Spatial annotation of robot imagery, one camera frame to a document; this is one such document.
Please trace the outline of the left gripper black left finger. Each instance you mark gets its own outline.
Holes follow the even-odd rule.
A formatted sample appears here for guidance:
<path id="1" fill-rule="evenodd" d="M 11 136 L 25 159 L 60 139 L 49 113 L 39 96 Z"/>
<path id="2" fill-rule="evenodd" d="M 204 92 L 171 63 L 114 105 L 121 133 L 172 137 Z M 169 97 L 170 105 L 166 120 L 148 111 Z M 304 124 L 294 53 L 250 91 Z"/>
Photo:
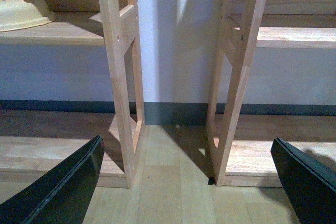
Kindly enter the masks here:
<path id="1" fill-rule="evenodd" d="M 1 223 L 83 223 L 104 156 L 99 135 L 1 204 Z"/>

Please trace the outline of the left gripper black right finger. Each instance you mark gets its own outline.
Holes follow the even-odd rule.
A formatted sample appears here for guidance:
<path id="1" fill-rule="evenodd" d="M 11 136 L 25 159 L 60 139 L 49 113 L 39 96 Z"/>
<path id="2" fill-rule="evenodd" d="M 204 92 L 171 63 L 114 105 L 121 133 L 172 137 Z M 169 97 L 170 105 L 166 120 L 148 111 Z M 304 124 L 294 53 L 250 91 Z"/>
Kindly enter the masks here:
<path id="1" fill-rule="evenodd" d="M 335 171 L 280 138 L 270 152 L 300 223 L 335 223 Z"/>

